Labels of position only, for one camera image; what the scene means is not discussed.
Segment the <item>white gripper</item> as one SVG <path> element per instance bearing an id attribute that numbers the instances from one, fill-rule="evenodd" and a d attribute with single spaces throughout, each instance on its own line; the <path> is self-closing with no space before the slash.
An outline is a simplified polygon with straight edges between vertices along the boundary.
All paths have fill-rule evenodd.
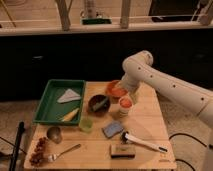
<path id="1" fill-rule="evenodd" d="M 133 103 L 136 104 L 139 101 L 139 93 L 136 90 L 139 88 L 140 82 L 128 74 L 125 74 L 122 77 L 120 84 L 130 93 Z"/>

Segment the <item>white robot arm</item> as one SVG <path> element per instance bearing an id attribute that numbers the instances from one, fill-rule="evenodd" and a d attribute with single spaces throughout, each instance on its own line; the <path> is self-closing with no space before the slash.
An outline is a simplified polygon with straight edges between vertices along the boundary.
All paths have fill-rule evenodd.
<path id="1" fill-rule="evenodd" d="M 201 171 L 213 171 L 213 91 L 160 72 L 152 64 L 153 56 L 146 50 L 127 57 L 122 63 L 125 74 L 121 86 L 135 92 L 144 82 L 205 123 L 211 133 Z"/>

